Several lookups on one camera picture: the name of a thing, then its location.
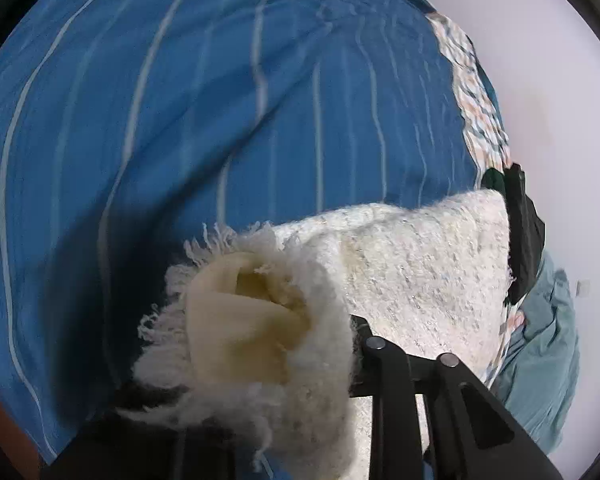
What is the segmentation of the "white tweed jacket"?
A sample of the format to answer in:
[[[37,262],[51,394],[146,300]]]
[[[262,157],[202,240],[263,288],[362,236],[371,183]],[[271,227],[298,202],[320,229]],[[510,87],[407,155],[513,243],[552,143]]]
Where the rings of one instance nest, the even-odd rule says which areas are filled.
[[[485,384],[505,352],[509,225],[501,194],[419,209],[344,207],[247,232],[204,232],[166,272],[168,303],[140,321],[142,386],[174,398],[134,422],[215,419],[253,463],[295,479],[357,479],[370,411],[349,387],[360,361],[352,316],[415,356],[456,354]]]

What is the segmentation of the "folded green striped garment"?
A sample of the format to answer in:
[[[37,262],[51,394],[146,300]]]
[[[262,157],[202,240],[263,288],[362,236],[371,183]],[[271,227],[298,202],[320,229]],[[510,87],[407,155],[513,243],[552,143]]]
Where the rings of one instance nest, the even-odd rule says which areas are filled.
[[[481,179],[481,187],[485,190],[499,192],[503,197],[506,196],[504,174],[502,174],[501,171],[498,171],[496,168],[489,168],[486,170]]]

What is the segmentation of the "teal velvet blanket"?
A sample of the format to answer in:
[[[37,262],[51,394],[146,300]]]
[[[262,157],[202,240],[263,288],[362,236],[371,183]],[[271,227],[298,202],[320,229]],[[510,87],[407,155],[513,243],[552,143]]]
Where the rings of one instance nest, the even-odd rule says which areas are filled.
[[[550,454],[562,440],[580,373],[579,335],[568,276],[548,252],[518,312],[504,363],[491,392]]]

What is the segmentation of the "white wall switch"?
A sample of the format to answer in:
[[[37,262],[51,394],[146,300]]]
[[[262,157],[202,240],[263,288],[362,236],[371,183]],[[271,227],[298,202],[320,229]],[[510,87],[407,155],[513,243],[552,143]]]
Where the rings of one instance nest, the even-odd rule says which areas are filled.
[[[589,281],[577,282],[577,295],[586,296],[590,292],[591,284]]]

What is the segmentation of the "blue striped plaid bedsheet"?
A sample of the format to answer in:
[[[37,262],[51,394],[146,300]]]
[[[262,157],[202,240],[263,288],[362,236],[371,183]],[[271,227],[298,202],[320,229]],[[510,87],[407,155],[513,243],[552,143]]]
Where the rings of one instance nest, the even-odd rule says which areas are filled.
[[[0,49],[0,401],[51,463],[207,226],[413,208],[510,162],[427,0],[38,0]]]

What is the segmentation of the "folded black leather jacket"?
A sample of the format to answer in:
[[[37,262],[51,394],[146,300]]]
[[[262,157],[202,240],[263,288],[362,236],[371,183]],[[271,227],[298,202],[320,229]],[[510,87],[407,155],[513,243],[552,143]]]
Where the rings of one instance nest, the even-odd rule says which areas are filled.
[[[508,300],[518,304],[536,281],[545,244],[545,223],[526,193],[526,174],[520,165],[505,169],[504,185],[509,221],[508,265],[513,277]]]

